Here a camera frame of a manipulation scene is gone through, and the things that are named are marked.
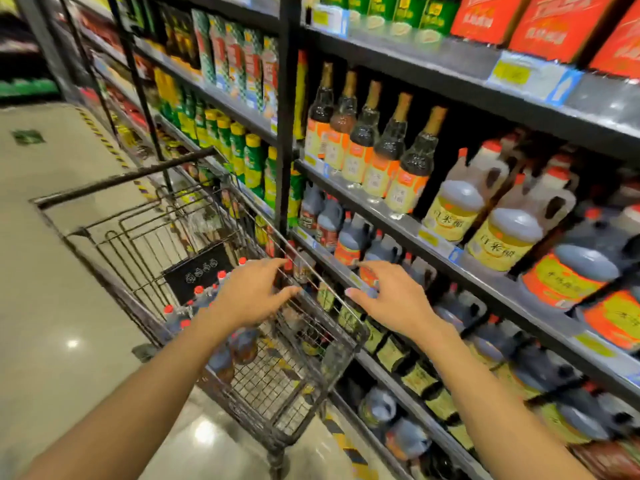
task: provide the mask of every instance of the forearm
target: forearm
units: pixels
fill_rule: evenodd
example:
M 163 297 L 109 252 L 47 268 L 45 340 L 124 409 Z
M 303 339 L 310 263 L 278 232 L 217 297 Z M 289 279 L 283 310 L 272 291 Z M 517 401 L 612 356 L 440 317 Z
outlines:
M 436 330 L 423 327 L 414 340 L 451 392 L 460 418 L 494 479 L 514 480 L 513 473 L 518 472 L 518 480 L 593 480 L 533 413 L 471 355 L 452 326 L 444 322 L 435 325 Z
M 171 430 L 216 346 L 232 332 L 197 317 L 34 460 L 24 480 L 135 479 Z

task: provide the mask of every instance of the left hand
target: left hand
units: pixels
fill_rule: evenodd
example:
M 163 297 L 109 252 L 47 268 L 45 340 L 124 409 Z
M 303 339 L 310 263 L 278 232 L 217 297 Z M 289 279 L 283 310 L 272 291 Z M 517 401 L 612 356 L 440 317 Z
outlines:
M 265 258 L 247 261 L 244 266 L 235 268 L 222 283 L 216 300 L 205 314 L 224 319 L 233 328 L 267 319 L 301 290 L 297 286 L 287 286 L 273 294 L 278 268 L 286 262 L 286 259 Z

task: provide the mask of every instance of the green floor sticker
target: green floor sticker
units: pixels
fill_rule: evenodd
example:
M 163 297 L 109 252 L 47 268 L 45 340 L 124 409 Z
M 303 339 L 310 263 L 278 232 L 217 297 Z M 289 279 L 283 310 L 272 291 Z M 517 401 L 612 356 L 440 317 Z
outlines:
M 16 130 L 11 131 L 11 135 L 17 144 L 27 146 L 28 144 L 44 143 L 44 138 L 36 130 Z

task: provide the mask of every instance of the floor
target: floor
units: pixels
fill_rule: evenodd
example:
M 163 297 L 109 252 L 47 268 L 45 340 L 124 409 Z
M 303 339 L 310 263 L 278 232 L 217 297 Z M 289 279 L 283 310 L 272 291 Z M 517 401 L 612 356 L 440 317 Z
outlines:
M 131 349 L 145 338 L 28 202 L 121 173 L 119 163 L 70 105 L 2 110 L 0 128 L 0 480 L 10 480 L 140 366 Z M 17 145 L 10 132 L 28 129 L 40 131 L 45 142 Z M 51 215 L 69 230 L 142 202 L 135 185 L 125 184 Z M 347 421 L 330 410 L 378 477 L 392 478 Z M 349 460 L 317 418 L 288 455 L 287 478 L 353 478 Z M 194 389 L 141 478 L 213 475 L 267 479 L 266 454 Z

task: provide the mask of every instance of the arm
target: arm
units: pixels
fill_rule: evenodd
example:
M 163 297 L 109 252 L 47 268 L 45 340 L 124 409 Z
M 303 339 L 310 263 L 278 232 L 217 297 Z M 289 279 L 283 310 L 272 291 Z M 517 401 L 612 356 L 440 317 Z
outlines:
M 140 476 L 171 430 L 215 348 L 261 322 L 299 291 L 271 294 L 285 259 L 249 261 L 151 361 L 31 464 L 22 480 L 128 480 Z
M 377 298 L 347 295 L 391 330 L 412 339 L 451 392 L 476 450 L 495 480 L 593 480 L 593 476 L 482 363 L 453 325 L 431 309 L 421 286 L 402 267 L 366 261 L 380 282 Z

